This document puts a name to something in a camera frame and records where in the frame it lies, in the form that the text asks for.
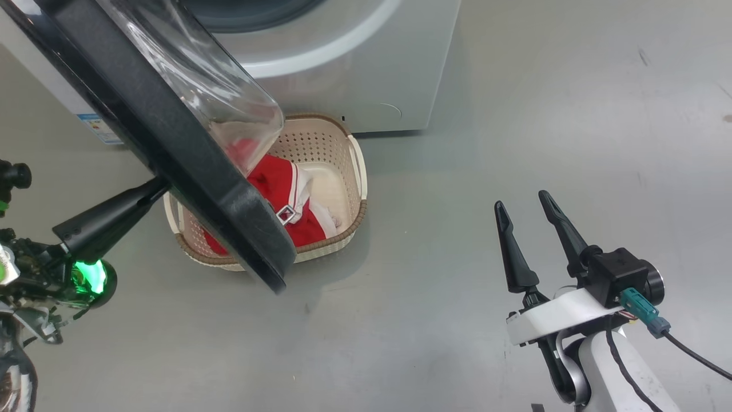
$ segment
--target green light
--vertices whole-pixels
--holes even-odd
[[[74,266],[81,272],[84,279],[89,283],[91,291],[96,294],[104,292],[104,285],[107,282],[107,273],[104,271],[102,261],[98,260],[93,265],[84,262],[76,262]]]

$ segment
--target basket handle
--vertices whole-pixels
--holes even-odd
[[[366,180],[366,163],[364,162],[363,153],[361,153],[361,147],[352,135],[348,135],[348,140],[351,142],[351,154],[354,158],[356,166],[356,173],[359,174],[359,188],[361,189],[361,200],[366,200],[368,194],[368,183]]]
[[[173,205],[171,203],[170,192],[165,192],[165,194],[163,195],[163,204],[165,205],[165,217],[168,218],[168,224],[171,226],[173,234],[177,235],[181,231],[180,228],[178,228],[178,223],[176,222],[175,215],[173,214]]]

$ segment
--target gray floor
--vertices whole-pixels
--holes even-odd
[[[64,345],[29,348],[38,410],[568,411],[538,349],[504,327],[520,297],[496,200],[542,290],[569,283],[539,189],[588,242],[657,265],[677,337],[732,368],[730,14],[724,0],[465,0],[432,128],[361,141],[369,211],[346,250],[275,296],[189,261],[157,205],[108,255],[116,297]],[[34,170],[3,225],[52,241],[148,172],[1,57],[0,153]],[[641,325],[628,334],[682,410],[730,408],[722,378]]]

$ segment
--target sticker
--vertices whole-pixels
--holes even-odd
[[[93,131],[97,137],[104,142],[104,144],[122,144],[122,140],[119,140],[112,129],[104,123],[98,114],[77,114],[79,120],[86,123],[89,130]]]

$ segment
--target laundry basket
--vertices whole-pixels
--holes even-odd
[[[366,167],[356,139],[339,122],[328,117],[291,116],[269,154],[308,170],[313,175],[311,197],[341,221],[333,238],[297,248],[295,263],[346,247],[366,214]],[[171,230],[188,257],[227,271],[244,270],[233,257],[211,250],[198,219],[174,196],[165,194],[163,201]]]

